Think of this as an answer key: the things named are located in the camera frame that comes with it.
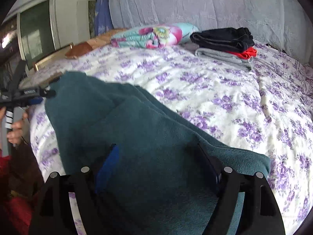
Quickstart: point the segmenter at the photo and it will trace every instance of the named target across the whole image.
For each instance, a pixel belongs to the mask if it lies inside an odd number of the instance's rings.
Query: black folded pants
[[[192,42],[201,48],[210,48],[219,51],[242,53],[254,46],[253,36],[248,28],[221,28],[212,29],[190,35]]]

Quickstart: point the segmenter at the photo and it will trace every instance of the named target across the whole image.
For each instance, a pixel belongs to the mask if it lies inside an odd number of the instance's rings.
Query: blue curtain
[[[94,12],[94,33],[96,36],[113,29],[109,0],[97,0]]]

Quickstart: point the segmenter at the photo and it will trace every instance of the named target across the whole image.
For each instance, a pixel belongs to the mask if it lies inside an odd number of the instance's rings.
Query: pink flower print
[[[123,38],[117,38],[115,39],[117,42],[125,42],[126,41],[126,38],[123,37]]]
[[[117,47],[118,47],[117,40],[116,40],[116,39],[112,39],[112,40],[111,40],[111,45],[112,45],[113,47],[117,48]]]
[[[139,35],[146,35],[148,33],[153,32],[153,28],[152,27],[144,27],[142,29],[139,29],[138,34]]]
[[[177,26],[170,26],[170,38],[171,35],[174,35],[176,38],[176,43],[179,43],[183,38],[182,30]]]
[[[157,48],[157,47],[153,45],[153,41],[152,40],[148,40],[146,42],[146,48]]]

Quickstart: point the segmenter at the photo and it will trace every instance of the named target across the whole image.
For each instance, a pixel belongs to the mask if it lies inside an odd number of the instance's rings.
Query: gray folded cloth
[[[245,70],[245,71],[252,71],[252,60],[253,57],[250,59],[241,59],[236,55],[218,51],[210,48],[198,48],[195,51],[195,55],[199,57],[206,57],[206,58],[212,58],[214,60],[220,60],[221,62],[225,62],[226,64],[235,66],[239,69]]]

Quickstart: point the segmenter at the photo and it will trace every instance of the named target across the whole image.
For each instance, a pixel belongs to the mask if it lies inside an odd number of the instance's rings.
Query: handheld tool
[[[39,104],[43,100],[42,97],[50,98],[55,96],[55,91],[45,90],[39,86],[22,90],[18,89],[18,85],[25,72],[26,64],[26,61],[19,61],[13,74],[12,81],[9,83],[6,91],[3,91],[0,96],[0,108],[7,107],[5,117],[5,128],[7,130],[7,133],[12,131],[15,107],[27,107],[28,105]],[[8,153],[10,155],[12,152],[13,144],[7,142],[7,146]]]

